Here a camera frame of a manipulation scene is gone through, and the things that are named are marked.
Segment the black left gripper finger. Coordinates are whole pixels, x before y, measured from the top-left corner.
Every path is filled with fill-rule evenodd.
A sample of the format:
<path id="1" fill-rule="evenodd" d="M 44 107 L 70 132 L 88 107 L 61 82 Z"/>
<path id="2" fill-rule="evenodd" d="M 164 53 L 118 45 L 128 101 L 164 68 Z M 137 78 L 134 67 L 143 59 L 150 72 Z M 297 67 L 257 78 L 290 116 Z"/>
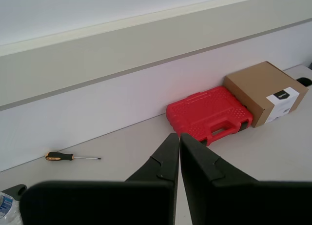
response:
<path id="1" fill-rule="evenodd" d="M 180 160 L 193 224 L 232 222 L 252 208 L 250 192 L 256 179 L 189 134 L 180 137 Z"/>
<path id="2" fill-rule="evenodd" d="M 169 134 L 127 183 L 177 184 L 179 168 L 179 137 Z"/>

